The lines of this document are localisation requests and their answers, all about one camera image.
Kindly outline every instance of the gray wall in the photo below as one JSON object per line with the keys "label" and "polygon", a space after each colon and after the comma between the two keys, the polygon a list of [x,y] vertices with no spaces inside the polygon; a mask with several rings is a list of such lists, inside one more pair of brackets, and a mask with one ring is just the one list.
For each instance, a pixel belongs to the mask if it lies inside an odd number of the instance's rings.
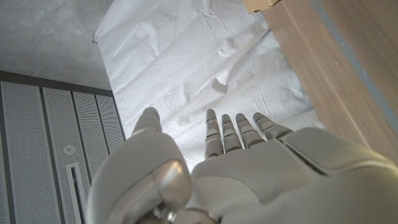
{"label": "gray wall", "polygon": [[111,0],[0,2],[0,70],[110,90],[92,34]]}
{"label": "gray wall", "polygon": [[0,223],[81,223],[124,141],[113,97],[1,82]]}

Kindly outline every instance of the white tissue paper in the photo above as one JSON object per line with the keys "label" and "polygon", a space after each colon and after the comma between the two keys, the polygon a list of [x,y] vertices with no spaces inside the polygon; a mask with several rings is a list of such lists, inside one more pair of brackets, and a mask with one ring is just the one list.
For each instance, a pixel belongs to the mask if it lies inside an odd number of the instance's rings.
{"label": "white tissue paper", "polygon": [[209,108],[219,124],[243,113],[255,126],[260,112],[294,130],[323,127],[267,22],[242,0],[115,0],[94,39],[127,138],[153,106],[190,170],[204,159]]}

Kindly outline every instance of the wooden panel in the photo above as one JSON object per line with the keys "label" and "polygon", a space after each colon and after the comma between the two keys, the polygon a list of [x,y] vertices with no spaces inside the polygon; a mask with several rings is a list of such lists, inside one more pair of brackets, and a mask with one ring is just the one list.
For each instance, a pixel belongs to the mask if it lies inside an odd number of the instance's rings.
{"label": "wooden panel", "polygon": [[308,0],[263,11],[326,128],[398,164],[398,135]]}
{"label": "wooden panel", "polygon": [[398,1],[319,0],[398,113]]}

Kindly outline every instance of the panel seam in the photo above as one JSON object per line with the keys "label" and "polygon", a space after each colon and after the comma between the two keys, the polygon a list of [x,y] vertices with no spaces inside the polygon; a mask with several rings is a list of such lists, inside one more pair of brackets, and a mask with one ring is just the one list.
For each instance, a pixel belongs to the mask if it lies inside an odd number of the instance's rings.
{"label": "panel seam", "polygon": [[100,121],[101,127],[102,127],[102,133],[103,133],[105,144],[106,144],[106,150],[108,151],[108,155],[110,155],[111,153],[110,153],[109,146],[108,146],[108,140],[106,139],[106,133],[105,133],[105,129],[104,129],[104,124],[102,122],[101,111],[100,111],[100,108],[98,106],[98,100],[97,100],[97,96],[96,95],[94,95],[94,99],[95,99],[95,105],[97,106],[99,121]]}
{"label": "panel seam", "polygon": [[1,129],[2,154],[4,161],[4,174],[6,178],[9,219],[10,223],[15,224],[16,216],[14,210],[14,197],[12,196],[11,170],[10,170],[10,161],[8,157],[6,119],[4,117],[1,83],[0,83],[0,120],[1,120],[0,129]]}
{"label": "panel seam", "polygon": [[55,192],[57,193],[57,198],[58,198],[58,200],[57,200],[58,209],[60,210],[61,224],[65,224],[65,214],[63,213],[61,190],[60,190],[60,185],[58,182],[59,179],[58,179],[58,174],[57,174],[57,166],[55,165],[55,156],[54,156],[54,151],[53,151],[53,147],[52,147],[52,138],[51,138],[51,133],[50,133],[49,118],[47,117],[47,107],[45,105],[43,88],[39,87],[39,89],[40,89],[40,99],[41,99],[41,103],[42,103],[42,111],[43,111],[43,116],[44,116],[45,132],[47,134],[47,142],[48,142],[49,151],[50,151],[50,160],[51,160],[51,167],[52,167],[54,184],[55,184]]}
{"label": "panel seam", "polygon": [[77,123],[77,129],[79,132],[79,137],[80,137],[80,142],[81,142],[81,150],[83,151],[83,156],[85,159],[85,164],[86,164],[86,170],[87,170],[87,176],[88,176],[88,182],[91,185],[91,170],[89,168],[88,165],[88,159],[87,159],[87,154],[86,154],[86,148],[84,145],[84,140],[83,140],[83,135],[81,133],[81,128],[80,128],[80,122],[79,122],[79,116],[77,113],[77,108],[76,108],[76,102],[75,102],[75,96],[73,95],[73,92],[70,92],[71,96],[72,96],[72,104],[73,104],[73,110],[75,111],[75,117],[76,117],[76,123]]}

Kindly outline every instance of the wooden edge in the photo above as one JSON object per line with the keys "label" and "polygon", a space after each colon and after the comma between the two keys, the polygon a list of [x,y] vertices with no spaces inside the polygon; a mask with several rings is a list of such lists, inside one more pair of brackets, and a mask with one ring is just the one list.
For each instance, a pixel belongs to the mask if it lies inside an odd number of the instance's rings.
{"label": "wooden edge", "polygon": [[249,14],[265,10],[275,5],[279,0],[243,0]]}
{"label": "wooden edge", "polygon": [[398,164],[398,135],[308,0],[262,12],[327,130]]}

